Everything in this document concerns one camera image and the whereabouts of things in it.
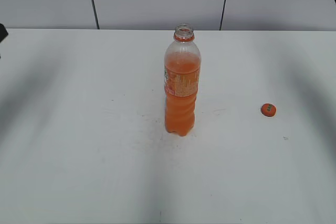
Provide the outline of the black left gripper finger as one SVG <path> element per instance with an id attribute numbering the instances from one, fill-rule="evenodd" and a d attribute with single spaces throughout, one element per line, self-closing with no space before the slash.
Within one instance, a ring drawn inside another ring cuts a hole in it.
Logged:
<path id="1" fill-rule="evenodd" d="M 0 42 L 8 36 L 8 31 L 3 24 L 0 24 Z"/>

